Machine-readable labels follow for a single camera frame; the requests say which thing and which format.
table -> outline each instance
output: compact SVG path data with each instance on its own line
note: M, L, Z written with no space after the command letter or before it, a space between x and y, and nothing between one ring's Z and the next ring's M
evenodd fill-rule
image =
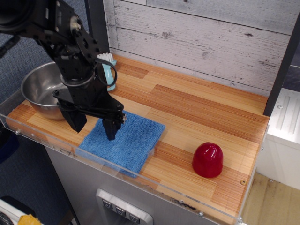
M118 81L110 94L126 111L166 125L140 176L117 176L163 193L187 210L233 224L251 185L269 121L263 115L267 97L121 56L115 59ZM78 157L76 147L98 120L87 118L76 133L66 121L45 119L24 101L7 123L12 130ZM223 151L224 168L216 178L200 177L192 168L193 153L204 142L216 143Z

toothbrush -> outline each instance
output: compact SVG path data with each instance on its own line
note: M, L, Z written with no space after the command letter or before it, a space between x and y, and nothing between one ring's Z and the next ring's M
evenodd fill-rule
M99 55L97 55L97 58L108 61L108 62L112 63L114 66L117 64L117 61L113 59L113 54L111 54L111 53L99 54ZM111 67L106 64L102 64L102 66L103 66L103 70L105 73L106 82L108 84L113 83L113 75L111 72ZM115 89L115 87L116 87L116 85L114 84L113 86L107 88L107 90L108 91L113 90L113 89Z

metal bowl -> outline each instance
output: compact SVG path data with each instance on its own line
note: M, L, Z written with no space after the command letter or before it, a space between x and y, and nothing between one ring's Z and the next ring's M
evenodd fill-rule
M21 92L32 107L42 116L52 120L64 119L52 96L56 89L66 88L60 80L60 70L55 62L44 64L28 73L22 81Z

blue towel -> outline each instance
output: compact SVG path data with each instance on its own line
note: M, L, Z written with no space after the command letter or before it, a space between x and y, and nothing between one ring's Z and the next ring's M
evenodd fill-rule
M99 119L93 130L80 144L80 149L76 150L76 154L108 165L108 163L93 156L96 155L130 171L139 173L149 152L154 148L164 131L165 125L130 112L124 113L127 115L127 120L118 130L115 140L109 141L107 139L102 120ZM112 164L108 166L119 170ZM121 169L120 171L131 177L136 177L136 175L126 170Z

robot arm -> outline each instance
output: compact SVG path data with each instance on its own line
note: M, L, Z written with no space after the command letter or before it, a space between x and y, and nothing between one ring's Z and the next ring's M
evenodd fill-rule
M102 53L97 40L74 10L62 0L0 0L0 5L0 33L36 40L59 67L67 89L55 90L53 96L72 129L80 132L85 115L91 115L102 118L107 138L115 139L126 116L124 106L107 92L102 63L114 66L97 58Z

